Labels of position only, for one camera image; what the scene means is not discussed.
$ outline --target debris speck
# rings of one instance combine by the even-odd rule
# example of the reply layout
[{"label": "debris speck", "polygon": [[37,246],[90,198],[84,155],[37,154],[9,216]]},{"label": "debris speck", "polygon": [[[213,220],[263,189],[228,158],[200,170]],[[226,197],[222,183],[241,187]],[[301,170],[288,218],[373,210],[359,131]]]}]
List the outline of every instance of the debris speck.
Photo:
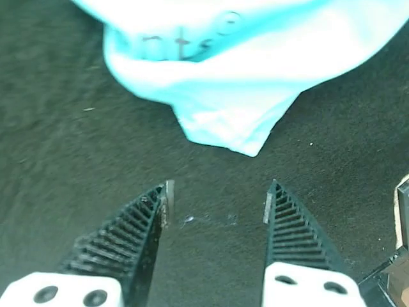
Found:
[{"label": "debris speck", "polygon": [[194,216],[188,216],[185,218],[185,223],[189,223],[194,220]]}]

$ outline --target metal bracket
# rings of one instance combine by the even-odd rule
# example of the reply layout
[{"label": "metal bracket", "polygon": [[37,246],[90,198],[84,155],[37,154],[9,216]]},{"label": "metal bracket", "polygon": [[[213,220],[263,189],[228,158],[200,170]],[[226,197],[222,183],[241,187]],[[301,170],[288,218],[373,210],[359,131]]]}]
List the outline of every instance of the metal bracket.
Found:
[{"label": "metal bracket", "polygon": [[397,188],[399,215],[401,219],[402,243],[408,249],[409,238],[409,179]]}]

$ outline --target light blue cloth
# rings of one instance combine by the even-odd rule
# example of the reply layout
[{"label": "light blue cloth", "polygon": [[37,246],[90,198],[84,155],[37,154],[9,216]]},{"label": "light blue cloth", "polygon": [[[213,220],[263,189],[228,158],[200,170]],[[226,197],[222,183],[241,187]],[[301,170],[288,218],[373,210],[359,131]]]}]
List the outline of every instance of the light blue cloth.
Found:
[{"label": "light blue cloth", "polygon": [[409,0],[72,1],[105,24],[119,83],[171,105],[192,142],[251,157],[302,91],[365,62],[409,19]]}]

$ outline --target floor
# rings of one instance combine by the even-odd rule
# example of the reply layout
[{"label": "floor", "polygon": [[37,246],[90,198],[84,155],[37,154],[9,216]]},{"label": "floor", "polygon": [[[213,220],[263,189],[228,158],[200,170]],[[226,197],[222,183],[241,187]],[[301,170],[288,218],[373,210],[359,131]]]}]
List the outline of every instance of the floor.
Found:
[{"label": "floor", "polygon": [[124,90],[104,65],[101,25],[67,0],[2,1],[0,38],[0,293],[52,271],[74,238],[167,178],[178,233],[162,238],[150,306],[258,301],[273,178],[304,200],[354,278],[394,250],[393,192],[409,173],[409,25],[303,93],[256,158],[189,143],[169,106]]}]

